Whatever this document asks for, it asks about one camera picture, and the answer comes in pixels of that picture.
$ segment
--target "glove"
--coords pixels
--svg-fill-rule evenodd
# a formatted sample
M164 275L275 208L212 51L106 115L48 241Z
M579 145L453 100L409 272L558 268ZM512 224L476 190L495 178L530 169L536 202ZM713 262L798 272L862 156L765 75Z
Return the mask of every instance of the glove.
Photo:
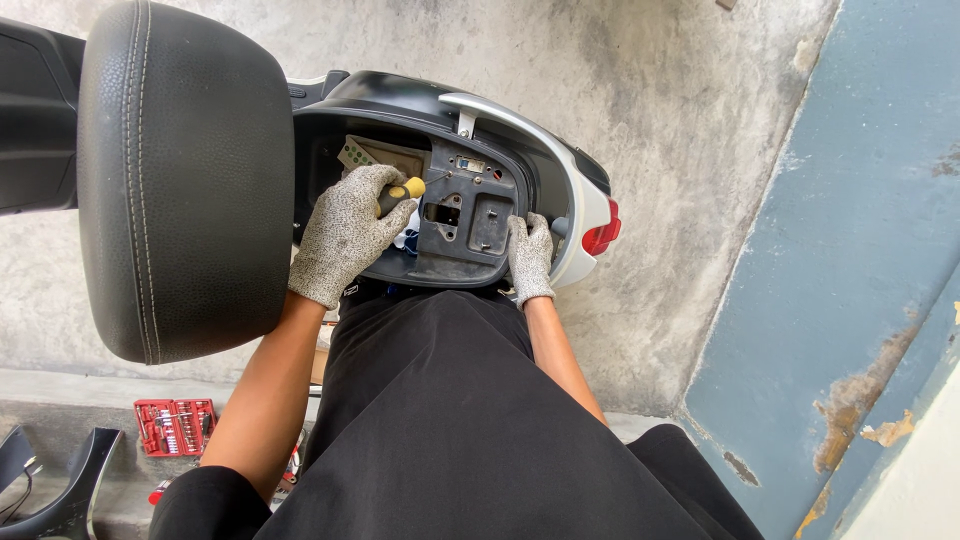
M290 290L335 309L344 288L380 257L417 210L417 201L406 200L382 219L375 217L383 186L405 181L390 165L365 165L328 188L317 199L290 265Z
M533 230L527 234L527 224ZM507 218L510 228L510 245L507 258L510 273L514 276L516 307L523 311L523 303L535 296L557 294L550 288L550 262L553 256L553 240L546 218L538 213L527 212L527 220L512 215Z

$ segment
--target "underseat storage compartment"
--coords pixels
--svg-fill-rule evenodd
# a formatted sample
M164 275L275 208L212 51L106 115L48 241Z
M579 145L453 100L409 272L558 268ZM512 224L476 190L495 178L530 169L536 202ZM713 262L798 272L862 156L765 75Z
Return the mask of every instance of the underseat storage compartment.
M387 248L364 276L467 288L497 282L507 272L507 217L525 215L530 194L526 171L506 152L441 130L430 134L341 111L298 110L294 125L296 242L328 187L364 163L384 163L423 179L420 230L414 249Z

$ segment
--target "person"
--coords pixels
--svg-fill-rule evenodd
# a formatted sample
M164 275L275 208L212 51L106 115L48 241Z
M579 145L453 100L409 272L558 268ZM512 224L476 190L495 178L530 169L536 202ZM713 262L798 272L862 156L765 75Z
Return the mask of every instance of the person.
M404 180L360 167L319 198L279 323L150 538L760 538L682 430L610 431L554 309L542 216L509 218L516 304L355 279L417 208L374 217ZM272 515L338 302L305 471Z

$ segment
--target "yellow screwdriver handle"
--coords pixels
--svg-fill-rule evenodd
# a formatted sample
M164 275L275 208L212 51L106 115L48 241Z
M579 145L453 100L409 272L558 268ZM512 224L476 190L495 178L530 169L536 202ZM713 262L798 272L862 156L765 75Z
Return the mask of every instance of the yellow screwdriver handle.
M390 213L396 203L407 199L416 199L426 191L426 184L418 177L413 177L404 185L385 185L376 200L376 218Z

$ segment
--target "scooter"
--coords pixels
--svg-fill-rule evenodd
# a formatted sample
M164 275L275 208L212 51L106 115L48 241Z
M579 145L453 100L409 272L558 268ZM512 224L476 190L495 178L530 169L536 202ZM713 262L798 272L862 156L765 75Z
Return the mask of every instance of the scooter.
M375 71L290 79L231 28L145 0L108 9L87 42L0 19L0 50L0 215L79 207L94 321L127 360L185 360L270 331L291 243L320 194L366 162L425 184L416 249L389 247L367 278L509 284L507 217L534 211L563 287L619 234L595 160L452 86Z

